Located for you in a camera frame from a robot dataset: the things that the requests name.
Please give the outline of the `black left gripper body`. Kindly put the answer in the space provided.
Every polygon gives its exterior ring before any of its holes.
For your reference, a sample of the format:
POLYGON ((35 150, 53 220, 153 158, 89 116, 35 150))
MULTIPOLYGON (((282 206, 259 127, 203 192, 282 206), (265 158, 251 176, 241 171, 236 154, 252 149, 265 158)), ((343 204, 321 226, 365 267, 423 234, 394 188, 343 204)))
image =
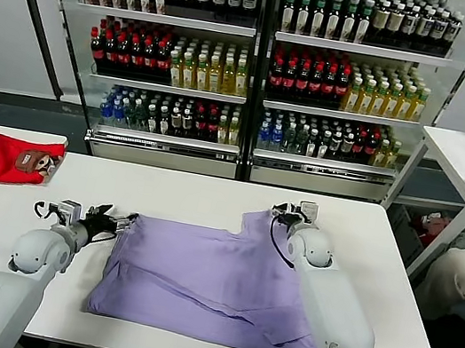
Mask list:
POLYGON ((107 233, 112 238, 116 236, 118 221, 104 213, 98 214, 87 211, 85 218, 82 220, 83 227, 86 228, 88 235, 97 236, 100 233, 107 233))

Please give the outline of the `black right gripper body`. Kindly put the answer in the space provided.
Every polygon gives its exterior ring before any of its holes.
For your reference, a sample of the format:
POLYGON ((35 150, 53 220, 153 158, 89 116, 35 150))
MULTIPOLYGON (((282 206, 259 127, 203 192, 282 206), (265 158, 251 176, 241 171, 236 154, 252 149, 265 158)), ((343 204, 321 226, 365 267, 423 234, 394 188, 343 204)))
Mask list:
POLYGON ((294 203, 282 203, 273 206, 272 216, 276 221, 286 227, 303 222, 304 216, 299 207, 294 203))

